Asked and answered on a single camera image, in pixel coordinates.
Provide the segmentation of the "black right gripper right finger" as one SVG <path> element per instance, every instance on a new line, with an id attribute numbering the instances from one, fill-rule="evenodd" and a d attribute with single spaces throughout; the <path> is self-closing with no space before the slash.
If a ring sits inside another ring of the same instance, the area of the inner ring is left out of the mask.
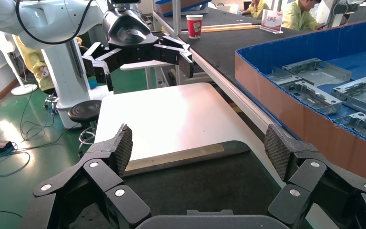
<path id="1" fill-rule="evenodd" d="M 366 178 L 334 165 L 277 124 L 268 126 L 264 147 L 285 183 L 268 207 L 271 217 L 297 229 L 316 204 L 339 228 L 366 229 Z"/>

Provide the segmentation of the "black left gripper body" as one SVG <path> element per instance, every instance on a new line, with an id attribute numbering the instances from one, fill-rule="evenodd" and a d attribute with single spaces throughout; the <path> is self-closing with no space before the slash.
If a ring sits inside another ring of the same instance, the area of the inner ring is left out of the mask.
<path id="1" fill-rule="evenodd" d="M 102 27 L 110 51 L 115 51 L 118 65 L 154 59 L 154 45 L 158 37 L 134 11 L 109 10 L 104 15 Z"/>

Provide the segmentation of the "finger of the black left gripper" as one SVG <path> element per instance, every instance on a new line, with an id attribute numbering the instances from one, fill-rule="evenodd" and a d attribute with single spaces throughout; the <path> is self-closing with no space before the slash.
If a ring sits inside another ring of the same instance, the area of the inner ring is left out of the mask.
<path id="1" fill-rule="evenodd" d="M 94 76 L 98 83 L 105 83 L 108 91 L 113 91 L 111 72 L 121 66 L 121 48 L 110 49 L 100 42 L 95 42 L 82 55 L 86 73 Z"/>
<path id="2" fill-rule="evenodd" d="M 194 63 L 190 45 L 170 36 L 163 36 L 153 45 L 153 59 L 178 65 L 187 78 L 193 77 Z"/>

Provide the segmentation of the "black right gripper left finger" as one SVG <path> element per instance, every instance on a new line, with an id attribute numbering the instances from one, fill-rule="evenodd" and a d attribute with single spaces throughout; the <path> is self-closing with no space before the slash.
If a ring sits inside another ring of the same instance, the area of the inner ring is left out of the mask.
<path id="1" fill-rule="evenodd" d="M 112 139 L 93 144 L 77 164 L 35 187 L 20 227 L 66 229 L 92 204 L 112 228 L 138 227 L 151 210 L 123 181 L 132 146 L 132 130 L 126 124 Z"/>

